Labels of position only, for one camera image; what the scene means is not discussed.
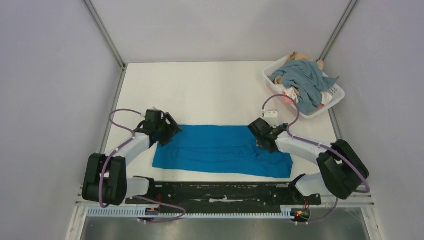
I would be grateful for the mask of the blue t-shirt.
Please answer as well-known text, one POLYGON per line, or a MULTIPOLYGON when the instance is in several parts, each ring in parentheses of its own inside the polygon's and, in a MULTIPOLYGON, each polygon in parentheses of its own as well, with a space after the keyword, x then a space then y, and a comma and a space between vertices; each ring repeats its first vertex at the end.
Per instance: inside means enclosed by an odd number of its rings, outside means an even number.
POLYGON ((152 166, 165 170, 289 178, 290 154, 257 145, 243 125, 183 125, 169 143, 159 145, 152 166))

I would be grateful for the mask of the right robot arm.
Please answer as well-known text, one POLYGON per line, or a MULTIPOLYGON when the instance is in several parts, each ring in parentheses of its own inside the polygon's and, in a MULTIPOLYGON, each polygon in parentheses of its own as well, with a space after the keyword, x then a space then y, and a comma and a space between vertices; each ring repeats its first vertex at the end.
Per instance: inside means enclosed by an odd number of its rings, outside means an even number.
POLYGON ((346 200, 359 192, 360 185, 365 185, 364 193, 370 191, 369 170, 347 141, 320 143, 291 133, 289 127, 287 123, 272 127, 263 118, 248 125, 260 148, 297 156, 319 168, 318 173, 301 174, 289 184, 288 196, 293 203, 302 204, 317 194, 346 200))

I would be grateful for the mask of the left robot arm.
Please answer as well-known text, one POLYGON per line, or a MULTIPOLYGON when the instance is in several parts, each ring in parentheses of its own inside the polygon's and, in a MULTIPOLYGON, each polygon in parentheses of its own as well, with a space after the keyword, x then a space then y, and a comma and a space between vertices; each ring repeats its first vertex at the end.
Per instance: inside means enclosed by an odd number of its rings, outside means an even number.
POLYGON ((97 202, 100 207, 119 206, 128 198, 138 197, 144 204, 157 198, 154 180, 142 176, 127 176, 128 165, 153 145, 165 146, 183 128, 168 112, 155 108, 143 114, 143 120, 131 129, 113 123, 130 133, 129 137, 108 153, 89 156, 82 185, 82 198, 97 202))

